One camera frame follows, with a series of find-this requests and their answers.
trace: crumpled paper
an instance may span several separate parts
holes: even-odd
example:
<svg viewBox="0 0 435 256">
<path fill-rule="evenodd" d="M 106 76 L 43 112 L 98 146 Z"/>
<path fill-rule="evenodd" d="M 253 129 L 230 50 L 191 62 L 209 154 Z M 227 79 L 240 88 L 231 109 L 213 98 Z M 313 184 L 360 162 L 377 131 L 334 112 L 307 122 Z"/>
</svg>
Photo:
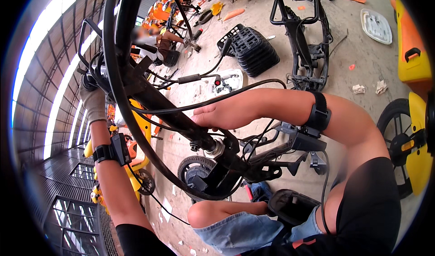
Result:
<svg viewBox="0 0 435 256">
<path fill-rule="evenodd" d="M 388 88 L 387 84 L 384 82 L 384 80 L 381 80 L 380 82 L 378 82 L 375 93 L 377 95 L 381 95 L 381 94 L 385 93 L 387 88 Z"/>
<path fill-rule="evenodd" d="M 363 85 L 354 85 L 352 86 L 352 91 L 354 92 L 354 94 L 361 94 L 361 93 L 365 93 L 365 87 Z"/>
</svg>

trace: person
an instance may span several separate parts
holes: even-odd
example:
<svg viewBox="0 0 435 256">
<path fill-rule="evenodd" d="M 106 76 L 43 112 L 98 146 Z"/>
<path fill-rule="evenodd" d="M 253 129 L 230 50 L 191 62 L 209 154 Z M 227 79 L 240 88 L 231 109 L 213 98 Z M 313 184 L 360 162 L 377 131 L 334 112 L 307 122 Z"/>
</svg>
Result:
<svg viewBox="0 0 435 256">
<path fill-rule="evenodd" d="M 331 118 L 323 134 L 346 147 L 344 181 L 331 189 L 321 212 L 314 208 L 307 221 L 281 235 L 283 225 L 269 219 L 267 203 L 200 201 L 188 211 L 188 221 L 205 243 L 224 255 L 341 255 L 389 254 L 396 242 L 401 206 L 393 165 L 384 139 L 369 114 L 344 98 L 325 94 Z M 104 120 L 104 94 L 80 85 L 88 109 L 93 147 L 110 144 Z M 199 126 L 236 129 L 262 117 L 293 125 L 307 122 L 315 99 L 298 90 L 248 90 L 193 112 Z M 123 167 L 116 161 L 95 163 L 107 208 L 125 255 L 174 255 L 155 236 Z M 268 198 L 268 188 L 257 185 Z"/>
<path fill-rule="evenodd" d="M 157 58 L 161 61 L 164 61 L 169 53 L 171 47 L 171 41 L 183 43 L 184 39 L 176 36 L 175 34 L 165 31 L 163 34 L 159 34 L 158 36 L 150 36 L 148 34 L 147 29 L 142 26 L 136 26 L 131 31 L 130 35 L 131 41 L 136 45 L 149 45 L 157 48 L 156 53 L 149 52 L 140 48 L 140 57 L 144 58 L 148 56 L 151 60 L 155 61 Z"/>
</svg>

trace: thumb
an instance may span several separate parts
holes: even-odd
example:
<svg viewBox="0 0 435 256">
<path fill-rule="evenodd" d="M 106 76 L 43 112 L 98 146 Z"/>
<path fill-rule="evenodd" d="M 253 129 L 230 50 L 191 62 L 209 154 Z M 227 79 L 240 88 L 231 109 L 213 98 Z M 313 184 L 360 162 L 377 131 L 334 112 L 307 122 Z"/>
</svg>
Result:
<svg viewBox="0 0 435 256">
<path fill-rule="evenodd" d="M 213 123 L 211 121 L 213 119 L 212 113 L 213 112 L 203 112 L 192 116 L 191 119 L 201 127 L 213 127 Z"/>
</svg>

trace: white plastic lid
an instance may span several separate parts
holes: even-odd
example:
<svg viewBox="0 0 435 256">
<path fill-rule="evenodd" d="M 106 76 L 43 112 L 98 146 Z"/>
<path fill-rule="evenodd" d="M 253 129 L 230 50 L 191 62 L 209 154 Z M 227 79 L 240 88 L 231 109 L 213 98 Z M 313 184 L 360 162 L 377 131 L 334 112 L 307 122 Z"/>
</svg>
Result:
<svg viewBox="0 0 435 256">
<path fill-rule="evenodd" d="M 390 25 L 382 14 L 369 9 L 362 9 L 361 24 L 364 32 L 376 41 L 386 45 L 393 42 Z"/>
</svg>

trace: orange reflector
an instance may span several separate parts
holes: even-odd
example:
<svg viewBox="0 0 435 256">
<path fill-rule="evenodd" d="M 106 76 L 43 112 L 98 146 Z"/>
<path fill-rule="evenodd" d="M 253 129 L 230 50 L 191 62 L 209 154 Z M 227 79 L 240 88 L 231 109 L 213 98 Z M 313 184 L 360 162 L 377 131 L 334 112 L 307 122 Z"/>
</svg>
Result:
<svg viewBox="0 0 435 256">
<path fill-rule="evenodd" d="M 410 149 L 413 148 L 413 147 L 414 147 L 414 140 L 411 140 L 411 141 L 406 142 L 405 144 L 403 144 L 403 145 L 400 147 L 400 149 L 401 149 L 402 151 L 407 151 L 407 150 L 410 150 Z"/>
</svg>

